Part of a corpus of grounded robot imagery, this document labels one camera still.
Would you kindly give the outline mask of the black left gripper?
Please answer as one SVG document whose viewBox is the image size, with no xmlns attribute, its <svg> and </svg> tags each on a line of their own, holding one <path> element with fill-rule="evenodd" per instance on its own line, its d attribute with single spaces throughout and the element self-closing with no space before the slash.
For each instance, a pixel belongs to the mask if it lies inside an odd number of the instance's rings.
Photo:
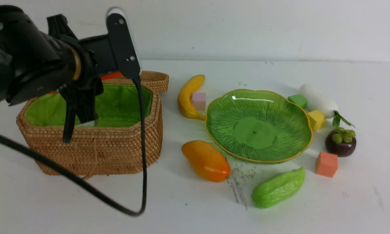
<svg viewBox="0 0 390 234">
<path fill-rule="evenodd" d="M 109 52 L 110 45 L 107 35 L 78 39 L 68 26 L 66 17 L 62 14 L 47 18 L 48 35 L 56 42 L 68 47 L 73 55 L 74 71 L 93 69 L 98 73 L 111 73 L 116 70 L 113 55 Z M 63 142 L 70 144 L 76 118 L 80 123 L 97 119 L 96 97 L 85 92 L 62 92 L 66 102 Z"/>
</svg>

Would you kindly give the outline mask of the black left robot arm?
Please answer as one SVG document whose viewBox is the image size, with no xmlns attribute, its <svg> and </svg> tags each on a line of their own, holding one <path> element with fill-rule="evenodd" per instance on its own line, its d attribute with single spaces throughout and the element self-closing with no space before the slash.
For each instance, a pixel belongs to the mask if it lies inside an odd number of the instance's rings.
<svg viewBox="0 0 390 234">
<path fill-rule="evenodd" d="M 50 92 L 66 101 L 63 142 L 71 141 L 76 117 L 97 119 L 98 76 L 117 71 L 107 35 L 79 40 L 62 14 L 47 18 L 48 33 L 17 6 L 0 5 L 0 102 L 17 105 Z"/>
</svg>

